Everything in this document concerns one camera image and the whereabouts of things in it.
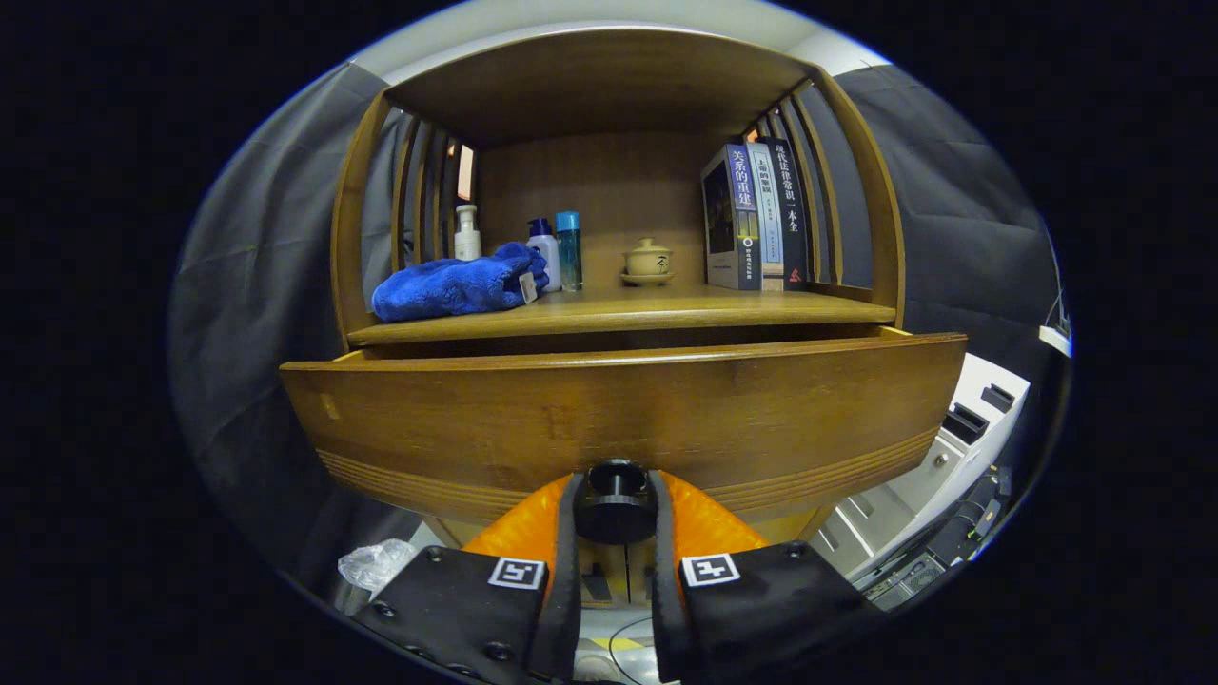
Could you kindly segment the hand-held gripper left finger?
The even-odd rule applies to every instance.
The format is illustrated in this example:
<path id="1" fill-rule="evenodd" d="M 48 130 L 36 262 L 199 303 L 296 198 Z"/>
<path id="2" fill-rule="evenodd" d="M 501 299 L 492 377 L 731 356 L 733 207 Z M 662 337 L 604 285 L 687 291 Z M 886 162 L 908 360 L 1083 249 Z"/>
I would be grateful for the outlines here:
<path id="1" fill-rule="evenodd" d="M 353 616 L 382 644 L 482 684 L 564 684 L 581 623 L 572 507 L 561 477 L 462 548 L 428 546 Z"/>

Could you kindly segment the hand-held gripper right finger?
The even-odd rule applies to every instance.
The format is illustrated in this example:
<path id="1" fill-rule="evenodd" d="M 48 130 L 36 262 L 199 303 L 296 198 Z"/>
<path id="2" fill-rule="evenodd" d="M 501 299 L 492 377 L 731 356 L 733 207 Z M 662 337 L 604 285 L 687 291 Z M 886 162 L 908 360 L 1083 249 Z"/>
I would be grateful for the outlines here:
<path id="1" fill-rule="evenodd" d="M 767 542 L 688 481 L 657 492 L 652 630 L 661 681 L 797 684 L 885 612 L 804 540 Z"/>

